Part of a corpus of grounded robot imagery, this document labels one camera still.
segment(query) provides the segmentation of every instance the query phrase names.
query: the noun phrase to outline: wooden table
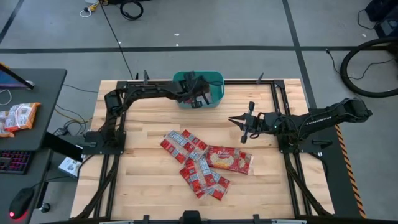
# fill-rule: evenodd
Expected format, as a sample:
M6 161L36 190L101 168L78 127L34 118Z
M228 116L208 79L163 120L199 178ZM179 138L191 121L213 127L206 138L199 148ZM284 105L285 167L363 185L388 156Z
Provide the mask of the wooden table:
M300 80L284 81L291 113L307 113ZM115 89L116 83L116 80L101 82L91 129L103 124L106 114L103 98ZM214 109L181 110L176 102L165 98L134 102L126 117L126 150L119 163L112 219L142 220L143 215L150 215L151 220L176 220L184 210L198 210L207 219L247 219L253 214L259 214L260 218L293 218L284 159L276 138L263 134L241 144L241 131L228 121L229 116L245 113L249 101L256 103L254 114L275 111L268 85L226 85L225 96ZM249 175L216 169L232 183L222 201L210 196L197 199L178 173L181 165L159 146L164 134L184 129L207 144L240 147L254 156ZM308 154L300 156L308 188L333 213L321 161ZM82 167L72 217L83 210L96 192L102 161L103 156L95 156ZM297 186L296 191L303 214L303 200Z

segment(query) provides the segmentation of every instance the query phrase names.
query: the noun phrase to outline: cracker package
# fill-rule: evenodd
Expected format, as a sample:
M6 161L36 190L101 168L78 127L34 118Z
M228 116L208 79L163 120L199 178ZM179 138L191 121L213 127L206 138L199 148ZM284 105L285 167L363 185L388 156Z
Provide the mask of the cracker package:
M181 164L188 159L190 152L195 148L183 136L175 131L171 131L165 135L160 145L171 153Z
M5 130L7 117L8 111L0 111L0 138L14 137L13 133Z
M189 172L188 172L188 170L187 170L187 168L186 167L183 167L181 170L180 170L180 174L181 174L181 176L184 178L184 180L187 182L187 184L189 185L189 187L193 190L193 185L192 184L190 184L189 183ZM194 193L195 193L195 195L197 196L197 198L199 198L199 199L201 199L201 198L203 198L204 196L206 196L206 192L204 191L204 190L199 190L199 191L193 191Z
M14 132L22 129L32 129L37 107L40 103L21 103L9 110L4 129Z
M194 150L190 153L190 158L193 159L195 162L198 162L199 159L201 159L202 156L206 153L208 145L200 139L196 138L187 130L184 130L182 132L182 136L188 139L195 146Z
M206 160L200 159L198 162L194 162L192 159L188 159L185 162L185 167L188 170L189 183L192 184L194 192L206 190L216 184Z
M209 146L206 161L210 167L237 172L239 170L239 153L238 148Z
M239 172L249 174L249 171L252 169L252 163L253 156L250 153L239 153Z
M223 196L226 195L231 182L212 170L211 174L216 184L206 190L206 193L210 194L214 198L217 198L218 200L221 200Z

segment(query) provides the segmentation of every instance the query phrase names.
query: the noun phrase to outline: rgb keyboard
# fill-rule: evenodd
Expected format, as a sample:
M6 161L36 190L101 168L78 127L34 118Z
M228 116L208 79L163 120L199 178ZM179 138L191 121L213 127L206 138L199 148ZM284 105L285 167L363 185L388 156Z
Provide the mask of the rgb keyboard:
M33 152L0 151L0 174L26 174Z

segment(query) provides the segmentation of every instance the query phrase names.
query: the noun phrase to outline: teal basket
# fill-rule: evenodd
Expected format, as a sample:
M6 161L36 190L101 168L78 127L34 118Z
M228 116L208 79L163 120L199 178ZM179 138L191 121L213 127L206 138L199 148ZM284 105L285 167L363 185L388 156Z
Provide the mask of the teal basket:
M211 103L207 105L206 103L203 102L202 108L215 108L219 105L221 102L221 99L224 96L224 78L220 72L206 72L206 71L194 71L195 72L195 77L200 77L203 76L206 81L208 82L222 82L222 85L212 85L210 84L210 93L211 93ZM187 72L178 72L174 75L173 81L181 81L185 80L184 79L184 74ZM190 103L178 103L180 108L183 109L192 109Z

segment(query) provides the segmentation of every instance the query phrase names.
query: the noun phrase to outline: concrete floor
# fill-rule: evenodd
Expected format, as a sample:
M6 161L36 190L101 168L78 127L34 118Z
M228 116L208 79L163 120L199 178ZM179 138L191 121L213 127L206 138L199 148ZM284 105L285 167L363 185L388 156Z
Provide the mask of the concrete floor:
M86 7L83 0L20 1L22 7L3 40L0 39L1 62L12 68L65 68L68 70L65 83L86 90L97 90L103 79L129 78L121 54L101 49L118 45L100 8L84 19L78 15ZM369 0L152 0L142 3L143 17L132 22L124 20L117 7L108 6L105 11L122 47L175 47L176 44L285 47L293 46L294 41L284 3L290 6L301 46L354 46L377 38L373 30L356 23L358 11ZM0 1L0 29L16 5L16 0ZM371 25L365 14L361 21ZM62 53L65 48L97 48L98 52ZM28 54L5 54L7 49L25 49ZM54 53L29 54L35 49ZM346 53L332 52L337 66ZM302 54L308 76L302 76L293 50L130 51L125 56L133 74L146 69L151 78L171 78L181 70L216 70L225 78L257 78L264 72L264 78L309 80L319 107L355 96L332 70L325 52ZM361 75L369 63L389 57L384 52L361 52L350 64L349 73ZM394 62L374 66L358 85L376 91L395 88L397 70ZM88 119L93 114L95 99L95 94L64 87L58 104ZM363 100L374 116L363 124L341 125L349 158L368 218L398 220L398 165L394 161L398 156L398 138L394 136L398 126L398 119L394 118L398 97ZM49 131L66 121L54 113ZM67 219L75 187L76 183L51 183L45 200L53 208L46 214L36 213L31 223Z

